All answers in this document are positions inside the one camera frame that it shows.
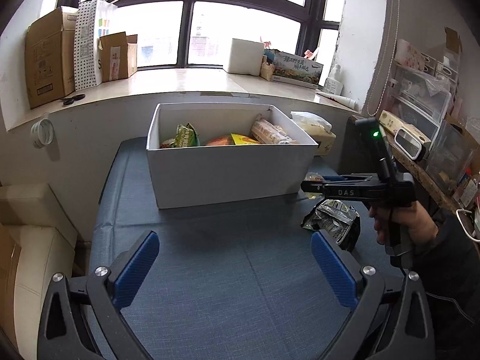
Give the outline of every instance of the sofa armrest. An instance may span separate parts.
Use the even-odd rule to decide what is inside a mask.
[[[56,228],[72,248],[77,231],[48,184],[0,187],[0,223]]]

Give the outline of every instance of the hand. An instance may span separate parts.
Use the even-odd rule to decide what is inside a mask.
[[[370,207],[369,215],[371,218],[375,218],[373,227],[378,232],[377,242],[380,245],[384,245],[385,230],[388,230],[390,209],[372,206]],[[434,239],[438,233],[435,222],[418,201],[414,202],[411,207],[394,208],[391,220],[409,227],[410,238],[415,245],[426,244]]]

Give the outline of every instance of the shopping bag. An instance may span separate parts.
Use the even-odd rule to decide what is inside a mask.
[[[111,21],[119,0],[85,1],[78,6],[78,18],[75,24],[73,42],[73,68],[75,90],[97,86],[102,83],[100,52],[98,40],[108,35]]]

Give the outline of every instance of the scissors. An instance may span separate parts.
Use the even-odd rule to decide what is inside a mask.
[[[67,105],[73,104],[77,100],[81,100],[83,98],[85,98],[85,95],[83,93],[82,94],[76,94],[75,96],[72,96],[72,97],[67,97],[67,98],[63,99],[63,106],[66,107]]]

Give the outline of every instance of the windowsill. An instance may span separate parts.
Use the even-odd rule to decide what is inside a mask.
[[[11,129],[35,120],[45,114],[51,114],[100,100],[169,92],[203,92],[205,95],[233,95],[238,97],[266,95],[309,102],[313,102],[315,98],[315,89],[282,82],[270,82],[258,76],[229,74],[223,69],[187,68],[143,70],[136,72],[128,79],[105,82],[93,88],[74,92],[68,97],[84,93],[85,98],[67,107],[62,106],[62,100],[55,100],[29,110],[23,118],[16,121]],[[321,96],[319,96],[319,98],[320,104],[356,113],[356,111],[333,100]]]

